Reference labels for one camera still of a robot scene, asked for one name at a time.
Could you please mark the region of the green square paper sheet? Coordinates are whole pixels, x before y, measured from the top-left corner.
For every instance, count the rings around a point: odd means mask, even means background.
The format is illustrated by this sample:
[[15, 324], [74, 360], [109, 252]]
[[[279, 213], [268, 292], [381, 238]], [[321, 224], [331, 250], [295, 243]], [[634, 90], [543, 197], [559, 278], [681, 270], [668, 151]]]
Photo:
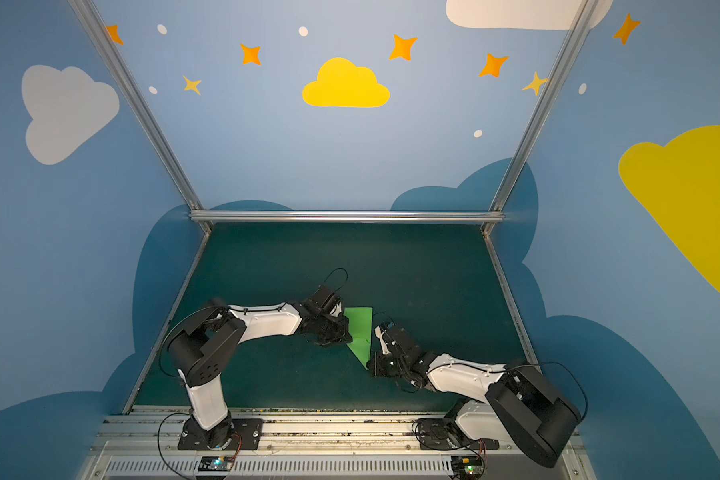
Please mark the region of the green square paper sheet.
[[347, 344], [348, 348], [366, 369], [371, 356], [372, 318], [371, 307], [348, 307], [345, 315], [349, 320], [349, 334], [352, 341]]

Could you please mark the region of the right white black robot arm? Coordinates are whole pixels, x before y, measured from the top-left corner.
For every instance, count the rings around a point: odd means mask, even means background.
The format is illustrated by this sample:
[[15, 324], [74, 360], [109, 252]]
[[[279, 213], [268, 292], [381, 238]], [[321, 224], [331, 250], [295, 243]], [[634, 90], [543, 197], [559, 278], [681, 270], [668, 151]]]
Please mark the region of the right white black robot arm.
[[438, 430], [462, 448], [479, 440], [508, 442], [536, 464], [552, 468], [588, 413], [588, 402], [578, 408], [537, 364], [480, 364], [426, 351], [392, 322], [373, 333], [381, 350], [367, 363], [372, 376], [401, 379], [415, 391], [460, 397]]

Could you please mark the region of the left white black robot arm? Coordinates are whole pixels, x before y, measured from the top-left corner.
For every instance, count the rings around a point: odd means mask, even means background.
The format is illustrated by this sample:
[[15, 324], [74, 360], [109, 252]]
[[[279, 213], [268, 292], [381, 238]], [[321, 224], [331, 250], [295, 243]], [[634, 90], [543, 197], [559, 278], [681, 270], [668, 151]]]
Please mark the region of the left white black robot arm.
[[293, 335], [310, 336], [321, 347], [351, 343], [350, 320], [339, 295], [321, 285], [301, 302], [246, 307], [214, 300], [174, 326], [163, 347], [191, 406], [177, 449], [257, 449], [252, 425], [238, 427], [234, 423], [221, 376], [240, 344]]

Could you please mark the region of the right green circuit board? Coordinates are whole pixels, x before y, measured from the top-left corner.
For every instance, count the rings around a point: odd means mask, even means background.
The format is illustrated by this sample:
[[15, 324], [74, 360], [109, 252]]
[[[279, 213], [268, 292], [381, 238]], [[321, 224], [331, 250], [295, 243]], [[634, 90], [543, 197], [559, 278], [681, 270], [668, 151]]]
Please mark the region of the right green circuit board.
[[453, 456], [451, 470], [453, 480], [479, 480], [485, 473], [485, 464], [478, 456]]

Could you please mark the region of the green circuit board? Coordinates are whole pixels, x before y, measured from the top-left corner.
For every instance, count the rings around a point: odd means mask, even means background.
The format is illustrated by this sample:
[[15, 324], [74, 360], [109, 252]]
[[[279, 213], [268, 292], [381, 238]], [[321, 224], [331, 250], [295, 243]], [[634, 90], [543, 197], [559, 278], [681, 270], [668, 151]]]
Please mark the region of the green circuit board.
[[453, 480], [479, 480], [485, 473], [485, 464], [478, 456], [453, 456], [451, 470]]
[[198, 464], [199, 472], [230, 472], [235, 464], [234, 456], [203, 456]]

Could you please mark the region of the left green circuit board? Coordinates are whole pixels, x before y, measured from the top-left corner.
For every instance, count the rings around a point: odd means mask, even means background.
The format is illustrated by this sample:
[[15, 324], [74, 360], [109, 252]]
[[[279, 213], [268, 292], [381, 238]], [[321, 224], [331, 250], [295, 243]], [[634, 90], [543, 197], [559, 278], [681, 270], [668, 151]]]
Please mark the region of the left green circuit board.
[[199, 472], [230, 472], [235, 464], [234, 456], [203, 456], [198, 464]]

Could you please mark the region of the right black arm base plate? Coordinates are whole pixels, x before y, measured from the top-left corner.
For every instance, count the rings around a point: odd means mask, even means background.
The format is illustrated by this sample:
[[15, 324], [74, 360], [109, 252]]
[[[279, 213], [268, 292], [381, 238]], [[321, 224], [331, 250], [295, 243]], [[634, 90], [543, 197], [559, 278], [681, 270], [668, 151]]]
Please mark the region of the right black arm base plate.
[[475, 451], [498, 450], [499, 442], [492, 439], [472, 440], [446, 418], [420, 418], [413, 422], [412, 433], [423, 450], [454, 451], [471, 449]]

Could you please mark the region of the aluminium right floor rail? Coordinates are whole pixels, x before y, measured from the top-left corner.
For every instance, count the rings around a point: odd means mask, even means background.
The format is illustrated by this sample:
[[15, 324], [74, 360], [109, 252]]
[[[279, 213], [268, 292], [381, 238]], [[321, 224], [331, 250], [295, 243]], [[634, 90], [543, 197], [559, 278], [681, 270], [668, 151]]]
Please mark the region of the aluminium right floor rail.
[[493, 242], [488, 233], [483, 233], [482, 236], [488, 254], [490, 256], [493, 269], [496, 273], [500, 288], [502, 290], [502, 294], [506, 302], [511, 320], [513, 322], [515, 331], [522, 346], [524, 358], [528, 364], [532, 364], [539, 372], [542, 372], [541, 365], [534, 351], [530, 337], [528, 336], [527, 329], [512, 294], [509, 282], [503, 270], [496, 248], [493, 245]]

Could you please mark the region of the aluminium floor rail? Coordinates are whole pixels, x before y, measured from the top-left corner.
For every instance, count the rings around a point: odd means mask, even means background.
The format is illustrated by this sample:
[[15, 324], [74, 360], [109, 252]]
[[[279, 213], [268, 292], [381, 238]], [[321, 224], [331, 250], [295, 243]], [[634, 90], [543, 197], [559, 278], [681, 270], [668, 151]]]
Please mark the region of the aluminium floor rail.
[[509, 282], [503, 270], [496, 248], [493, 245], [493, 242], [488, 233], [483, 233], [482, 236], [488, 254], [490, 256], [493, 269], [496, 273], [500, 288], [502, 290], [502, 294], [506, 302], [511, 320], [513, 322], [515, 331], [522, 346], [524, 358], [528, 364], [532, 364], [539, 372], [542, 372], [541, 365], [534, 351], [530, 337], [528, 336], [527, 329], [512, 294]]
[[112, 374], [105, 390], [123, 400], [117, 413], [131, 411], [142, 385], [159, 356], [164, 336], [207, 245], [209, 235], [200, 228], [180, 233], [155, 226], [142, 249], [137, 266], [132, 326], [135, 353]]

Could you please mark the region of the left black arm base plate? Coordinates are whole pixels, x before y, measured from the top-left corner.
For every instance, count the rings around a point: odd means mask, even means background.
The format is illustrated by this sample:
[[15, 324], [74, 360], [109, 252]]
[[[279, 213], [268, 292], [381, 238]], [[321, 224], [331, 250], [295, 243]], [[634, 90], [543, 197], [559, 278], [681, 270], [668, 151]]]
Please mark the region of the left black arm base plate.
[[183, 425], [177, 449], [255, 451], [261, 440], [262, 428], [263, 420], [260, 418], [226, 418], [211, 430], [204, 430], [190, 416]]

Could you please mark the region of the aluminium back frame rail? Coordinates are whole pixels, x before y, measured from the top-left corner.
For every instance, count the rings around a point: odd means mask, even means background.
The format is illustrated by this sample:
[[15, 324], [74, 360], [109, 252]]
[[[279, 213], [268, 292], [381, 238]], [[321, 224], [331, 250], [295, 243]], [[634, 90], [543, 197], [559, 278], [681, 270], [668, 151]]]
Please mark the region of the aluminium back frame rail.
[[191, 210], [196, 222], [226, 223], [500, 223], [501, 212]]

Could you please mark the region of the aluminium left floor rail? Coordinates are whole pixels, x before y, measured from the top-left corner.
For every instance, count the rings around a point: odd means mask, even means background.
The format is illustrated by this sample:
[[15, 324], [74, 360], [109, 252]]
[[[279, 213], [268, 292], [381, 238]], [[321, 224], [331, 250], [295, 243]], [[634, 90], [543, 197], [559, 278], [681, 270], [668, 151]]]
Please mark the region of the aluminium left floor rail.
[[142, 249], [137, 266], [132, 326], [135, 353], [112, 374], [105, 390], [123, 400], [117, 413], [131, 411], [142, 385], [159, 356], [164, 336], [207, 245], [209, 235], [200, 228], [180, 233], [155, 226]]

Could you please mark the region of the aluminium left frame post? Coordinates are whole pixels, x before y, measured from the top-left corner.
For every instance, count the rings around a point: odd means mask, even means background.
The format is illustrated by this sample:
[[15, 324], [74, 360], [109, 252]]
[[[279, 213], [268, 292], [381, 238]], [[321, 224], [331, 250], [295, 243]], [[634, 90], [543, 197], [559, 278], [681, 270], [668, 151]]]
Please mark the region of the aluminium left frame post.
[[125, 60], [119, 53], [117, 44], [111, 38], [94, 2], [69, 0], [68, 4], [114, 78], [190, 212], [203, 210], [204, 207], [199, 196], [191, 186], [188, 176], [151, 112]]

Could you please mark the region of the aluminium frame post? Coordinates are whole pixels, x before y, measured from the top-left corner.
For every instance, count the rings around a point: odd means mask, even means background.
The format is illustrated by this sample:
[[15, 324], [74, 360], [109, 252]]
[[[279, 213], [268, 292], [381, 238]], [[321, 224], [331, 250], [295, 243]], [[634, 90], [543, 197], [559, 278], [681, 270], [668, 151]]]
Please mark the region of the aluminium frame post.
[[481, 233], [488, 238], [494, 225], [503, 220], [504, 207], [524, 169], [554, 104], [585, 44], [590, 30], [597, 24], [595, 17], [607, 13], [611, 1], [582, 1], [573, 16], [572, 24], [549, 72], [548, 81], [539, 96], [520, 143], [507, 167], [491, 202], [490, 217], [481, 225]]
[[111, 38], [94, 2], [69, 0], [68, 4], [114, 78], [190, 212], [203, 210], [204, 207], [199, 196], [191, 186], [188, 176], [151, 112], [125, 60], [119, 53], [117, 44]]

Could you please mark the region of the aluminium right frame post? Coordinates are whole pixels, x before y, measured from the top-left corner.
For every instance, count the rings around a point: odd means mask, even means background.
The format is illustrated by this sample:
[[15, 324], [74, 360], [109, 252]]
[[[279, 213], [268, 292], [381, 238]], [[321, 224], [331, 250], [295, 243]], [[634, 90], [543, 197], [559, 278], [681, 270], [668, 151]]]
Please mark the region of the aluminium right frame post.
[[572, 24], [549, 72], [548, 81], [539, 96], [520, 143], [507, 167], [491, 202], [490, 217], [481, 225], [481, 233], [488, 238], [494, 225], [503, 220], [504, 207], [524, 169], [554, 104], [585, 44], [590, 30], [597, 24], [595, 17], [607, 13], [611, 1], [582, 1], [573, 16]]

